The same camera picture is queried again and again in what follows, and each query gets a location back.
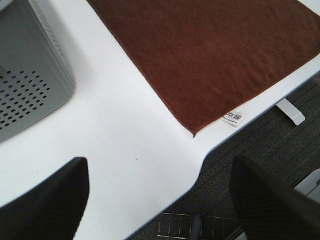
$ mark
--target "gray plastic bin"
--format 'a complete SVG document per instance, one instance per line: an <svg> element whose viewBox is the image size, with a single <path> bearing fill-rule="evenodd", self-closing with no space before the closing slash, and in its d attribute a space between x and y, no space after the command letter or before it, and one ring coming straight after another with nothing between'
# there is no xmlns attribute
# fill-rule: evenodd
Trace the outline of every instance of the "gray plastic bin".
<svg viewBox="0 0 320 240"><path fill-rule="evenodd" d="M71 98L75 82L34 0L0 0L0 142Z"/></svg>

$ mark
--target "towel label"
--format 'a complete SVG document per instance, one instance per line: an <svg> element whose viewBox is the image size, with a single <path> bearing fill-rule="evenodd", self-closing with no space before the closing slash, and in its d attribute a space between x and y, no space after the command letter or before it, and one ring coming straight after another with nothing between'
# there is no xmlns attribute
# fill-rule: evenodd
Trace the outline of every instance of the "towel label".
<svg viewBox="0 0 320 240"><path fill-rule="evenodd" d="M238 126L244 119L246 115L238 111L229 111L226 115L221 117L221 120L233 126Z"/></svg>

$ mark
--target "gray carpet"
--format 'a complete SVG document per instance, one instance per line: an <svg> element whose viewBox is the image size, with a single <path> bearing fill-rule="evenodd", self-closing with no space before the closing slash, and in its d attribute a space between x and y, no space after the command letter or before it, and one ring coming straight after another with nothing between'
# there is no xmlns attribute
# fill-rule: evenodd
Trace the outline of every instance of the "gray carpet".
<svg viewBox="0 0 320 240"><path fill-rule="evenodd" d="M302 124L294 125L277 107L271 108L208 154L192 189L164 212L236 218L228 192L234 155L251 158L288 185L320 168L320 73L287 99L304 114ZM160 218L158 215L127 240L174 239L157 236Z"/></svg>

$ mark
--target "desk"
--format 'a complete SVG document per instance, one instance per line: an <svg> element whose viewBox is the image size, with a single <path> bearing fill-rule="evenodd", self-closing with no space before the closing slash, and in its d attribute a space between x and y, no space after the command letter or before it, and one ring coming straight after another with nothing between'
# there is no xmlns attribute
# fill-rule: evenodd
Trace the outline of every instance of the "desk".
<svg viewBox="0 0 320 240"><path fill-rule="evenodd" d="M305 0L320 14L318 0ZM38 0L70 64L73 97L0 143L0 206L75 156L88 159L90 195L76 240L124 239L186 193L208 152L320 69L320 55L193 138L166 108L85 0Z"/></svg>

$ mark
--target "brown towel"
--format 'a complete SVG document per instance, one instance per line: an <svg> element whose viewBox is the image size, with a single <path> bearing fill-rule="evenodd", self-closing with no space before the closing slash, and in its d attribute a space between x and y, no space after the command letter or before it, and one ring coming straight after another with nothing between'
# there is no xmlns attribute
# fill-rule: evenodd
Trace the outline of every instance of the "brown towel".
<svg viewBox="0 0 320 240"><path fill-rule="evenodd" d="M297 0L88 0L194 135L320 52L320 17Z"/></svg>

